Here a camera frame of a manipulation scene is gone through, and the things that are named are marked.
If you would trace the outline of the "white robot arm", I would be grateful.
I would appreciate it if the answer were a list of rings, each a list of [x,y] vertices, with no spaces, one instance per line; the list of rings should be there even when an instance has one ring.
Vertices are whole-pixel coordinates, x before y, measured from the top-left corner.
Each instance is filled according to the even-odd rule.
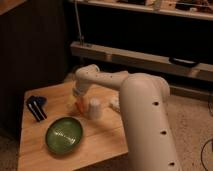
[[[88,65],[75,72],[73,94],[83,97],[92,84],[119,92],[119,107],[134,171],[183,171],[164,103],[170,95],[165,79],[127,71],[101,72]]]

